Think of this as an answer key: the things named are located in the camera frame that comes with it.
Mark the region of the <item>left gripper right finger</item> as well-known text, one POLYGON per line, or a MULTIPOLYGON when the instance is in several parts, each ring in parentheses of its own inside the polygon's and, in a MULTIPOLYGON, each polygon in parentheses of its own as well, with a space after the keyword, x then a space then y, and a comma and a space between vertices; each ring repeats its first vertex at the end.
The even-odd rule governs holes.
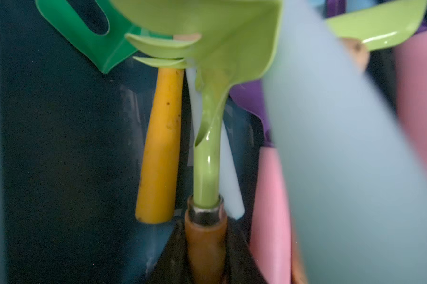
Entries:
POLYGON ((226 231, 226 284, 266 284, 237 220, 228 218, 226 231))

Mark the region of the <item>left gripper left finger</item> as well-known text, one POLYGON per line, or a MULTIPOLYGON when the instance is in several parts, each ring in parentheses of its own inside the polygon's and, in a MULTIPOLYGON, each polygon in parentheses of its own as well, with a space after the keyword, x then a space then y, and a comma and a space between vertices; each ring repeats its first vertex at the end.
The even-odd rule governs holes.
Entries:
POLYGON ((178 221, 146 284, 191 284, 184 222, 178 221))

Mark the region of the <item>light blue fork rake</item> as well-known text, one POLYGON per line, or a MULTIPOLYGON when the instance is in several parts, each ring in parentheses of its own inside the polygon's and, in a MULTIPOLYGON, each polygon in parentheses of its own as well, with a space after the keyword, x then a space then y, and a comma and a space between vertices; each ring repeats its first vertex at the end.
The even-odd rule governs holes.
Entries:
POLYGON ((427 284, 427 173, 379 90, 306 1, 263 78, 310 284, 427 284))

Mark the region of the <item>teal plastic storage box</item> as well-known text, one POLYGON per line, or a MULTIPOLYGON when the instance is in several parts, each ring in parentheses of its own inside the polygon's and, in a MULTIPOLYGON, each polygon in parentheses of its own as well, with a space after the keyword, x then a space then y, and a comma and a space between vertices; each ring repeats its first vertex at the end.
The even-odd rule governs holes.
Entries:
POLYGON ((0 283, 143 284, 174 223, 132 216, 138 136, 125 100, 149 67, 101 75, 33 1, 0 1, 0 283))

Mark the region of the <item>lime rake brown handle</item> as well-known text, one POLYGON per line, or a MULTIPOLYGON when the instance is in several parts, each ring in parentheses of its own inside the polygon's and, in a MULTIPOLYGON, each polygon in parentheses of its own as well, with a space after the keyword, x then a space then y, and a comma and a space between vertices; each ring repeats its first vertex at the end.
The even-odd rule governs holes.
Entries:
POLYGON ((158 37, 128 34, 152 67, 188 69, 202 96, 194 141, 193 194, 185 215, 187 260, 194 284, 226 279, 228 217, 244 205, 226 185, 221 160, 224 109, 230 89, 261 78, 276 54, 281 1, 114 1, 132 23, 158 37))

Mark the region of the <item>green rake wooden handle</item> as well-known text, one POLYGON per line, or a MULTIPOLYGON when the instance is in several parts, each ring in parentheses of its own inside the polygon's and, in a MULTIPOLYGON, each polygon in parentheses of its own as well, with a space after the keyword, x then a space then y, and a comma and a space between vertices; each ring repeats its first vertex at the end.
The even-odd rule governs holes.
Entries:
POLYGON ((127 33, 159 39, 171 38, 134 25, 118 12, 110 1, 94 3, 104 13, 108 23, 108 29, 103 34, 93 32, 69 1, 35 2, 40 14, 103 74, 109 73, 137 51, 125 39, 127 33))

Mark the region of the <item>blue fork yellow handle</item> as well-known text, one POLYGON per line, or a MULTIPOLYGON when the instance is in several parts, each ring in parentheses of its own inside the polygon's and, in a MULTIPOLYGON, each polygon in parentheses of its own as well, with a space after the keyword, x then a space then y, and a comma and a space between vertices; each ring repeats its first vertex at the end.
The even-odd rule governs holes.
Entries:
POLYGON ((135 218, 162 224, 173 218, 181 139, 184 70, 158 70, 148 124, 135 218))

